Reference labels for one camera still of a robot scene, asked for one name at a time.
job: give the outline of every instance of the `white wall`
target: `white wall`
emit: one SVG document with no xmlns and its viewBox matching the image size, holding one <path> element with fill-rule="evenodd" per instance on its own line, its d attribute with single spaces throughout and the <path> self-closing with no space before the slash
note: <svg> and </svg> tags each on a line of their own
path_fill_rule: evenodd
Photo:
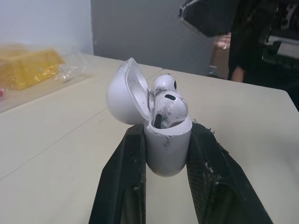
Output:
<svg viewBox="0 0 299 224">
<path fill-rule="evenodd" d="M 72 44 L 93 54 L 90 0 L 0 0 L 0 41 Z"/>
</svg>

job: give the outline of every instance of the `person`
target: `person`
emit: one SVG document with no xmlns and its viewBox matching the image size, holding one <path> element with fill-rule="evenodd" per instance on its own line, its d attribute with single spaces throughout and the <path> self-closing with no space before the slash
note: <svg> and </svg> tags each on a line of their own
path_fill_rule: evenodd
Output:
<svg viewBox="0 0 299 224">
<path fill-rule="evenodd" d="M 262 60 L 265 46 L 259 38 L 270 24 L 271 19 L 257 11 L 245 28 L 232 33 L 228 80 L 285 90 L 299 110 L 299 71 Z"/>
</svg>

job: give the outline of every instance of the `gray wall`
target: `gray wall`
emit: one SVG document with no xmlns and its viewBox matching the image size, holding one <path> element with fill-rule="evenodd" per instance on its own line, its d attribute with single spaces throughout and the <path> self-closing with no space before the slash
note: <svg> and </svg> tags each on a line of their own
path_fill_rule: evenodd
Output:
<svg viewBox="0 0 299 224">
<path fill-rule="evenodd" d="M 212 40 L 178 18 L 185 0 L 91 0 L 94 54 L 207 75 Z"/>
</svg>

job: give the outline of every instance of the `earbud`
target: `earbud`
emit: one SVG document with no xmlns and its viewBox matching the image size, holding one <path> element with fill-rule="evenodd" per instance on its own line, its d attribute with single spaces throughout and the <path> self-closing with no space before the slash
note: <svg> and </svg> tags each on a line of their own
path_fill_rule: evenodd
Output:
<svg viewBox="0 0 299 224">
<path fill-rule="evenodd" d="M 170 74 L 160 75 L 154 80 L 151 94 L 155 97 L 165 91 L 177 91 L 177 82 Z"/>
<path fill-rule="evenodd" d="M 155 97 L 154 127 L 166 129 L 178 125 L 188 116 L 186 101 L 174 91 L 165 91 Z"/>
</svg>

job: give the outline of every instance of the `open case lid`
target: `open case lid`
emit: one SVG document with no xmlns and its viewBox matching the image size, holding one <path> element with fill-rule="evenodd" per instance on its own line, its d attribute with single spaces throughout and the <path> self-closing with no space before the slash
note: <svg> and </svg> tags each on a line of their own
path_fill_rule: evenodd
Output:
<svg viewBox="0 0 299 224">
<path fill-rule="evenodd" d="M 149 121 L 148 83 L 137 62 L 130 58 L 122 64 L 107 91 L 110 113 L 120 122 L 136 125 Z"/>
</svg>

